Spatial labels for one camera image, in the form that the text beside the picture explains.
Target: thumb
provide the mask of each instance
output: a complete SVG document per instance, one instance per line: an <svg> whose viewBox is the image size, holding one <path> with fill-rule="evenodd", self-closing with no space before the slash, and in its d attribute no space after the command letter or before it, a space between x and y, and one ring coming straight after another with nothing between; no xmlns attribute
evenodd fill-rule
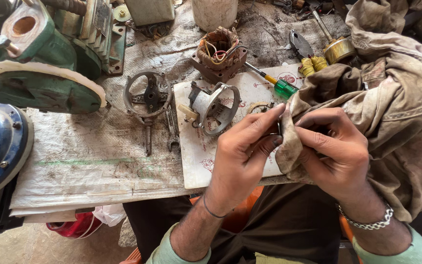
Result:
<svg viewBox="0 0 422 264"><path fill-rule="evenodd" d="M298 159L309 176L316 183L320 178L331 175L331 171L328 170L325 164L317 157L314 149L311 147L302 146L302 152Z"/></svg>
<svg viewBox="0 0 422 264"><path fill-rule="evenodd" d="M281 135L269 135L262 138L253 149L246 168L254 173L257 171L260 174L263 173L266 159L281 143L283 143L283 137Z"/></svg>

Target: fingernail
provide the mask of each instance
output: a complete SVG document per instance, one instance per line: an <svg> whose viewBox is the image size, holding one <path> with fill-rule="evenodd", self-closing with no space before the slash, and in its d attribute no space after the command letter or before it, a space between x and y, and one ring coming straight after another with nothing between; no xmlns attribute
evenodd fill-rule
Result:
<svg viewBox="0 0 422 264"><path fill-rule="evenodd" d="M278 136L277 139L273 140L274 147L278 147L279 145L281 145L281 143L283 143L283 137L282 136Z"/></svg>

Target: orange chair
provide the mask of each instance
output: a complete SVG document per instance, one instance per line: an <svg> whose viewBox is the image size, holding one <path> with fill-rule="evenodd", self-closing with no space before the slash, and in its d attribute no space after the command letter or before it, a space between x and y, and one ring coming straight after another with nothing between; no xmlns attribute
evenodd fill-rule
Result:
<svg viewBox="0 0 422 264"><path fill-rule="evenodd" d="M222 222L222 228L231 231L234 233L238 233L242 231L242 229L245 227L245 224L247 223L250 211L252 211L252 207L255 204L256 200L260 197L263 191L263 186L258 186L253 190L253 192L242 201L237 207L232 210L223 220ZM190 202L192 204L195 204L195 202L200 197L194 197L190 199ZM351 243L353 243L353 231L349 227L348 222L346 219L340 214L339 215L339 223L341 225L341 231L345 237L349 239ZM139 253L139 249L136 248L131 255L125 260L120 262L120 264L143 264L143 261L141 260L141 253Z"/></svg>

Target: dark trousers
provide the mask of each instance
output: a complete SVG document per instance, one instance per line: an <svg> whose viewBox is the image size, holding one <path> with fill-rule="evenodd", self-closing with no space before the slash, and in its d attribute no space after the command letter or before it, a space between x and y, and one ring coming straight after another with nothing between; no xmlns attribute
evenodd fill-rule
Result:
<svg viewBox="0 0 422 264"><path fill-rule="evenodd" d="M124 203L143 261L192 207L187 196ZM335 199L317 186L265 186L240 233L220 229L209 264L254 263L255 252L336 264L341 230Z"/></svg>

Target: black wrist band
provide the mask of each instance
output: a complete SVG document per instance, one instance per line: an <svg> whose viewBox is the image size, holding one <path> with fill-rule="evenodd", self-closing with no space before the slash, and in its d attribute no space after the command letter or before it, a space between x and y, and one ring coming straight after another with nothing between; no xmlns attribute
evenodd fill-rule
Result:
<svg viewBox="0 0 422 264"><path fill-rule="evenodd" d="M212 215L212 216L214 216L214 217L216 217L216 218L224 218L224 217L226 217L227 215L225 215L225 216L223 216L223 217L220 217L220 216L217 216L217 215L215 215L214 213L211 213L211 211L208 209L208 207L206 206L206 199L204 198L204 195L203 196L201 196L202 198L203 198L203 204L204 204L204 207L206 208L206 210L208 210L208 213L210 214L210 215Z"/></svg>

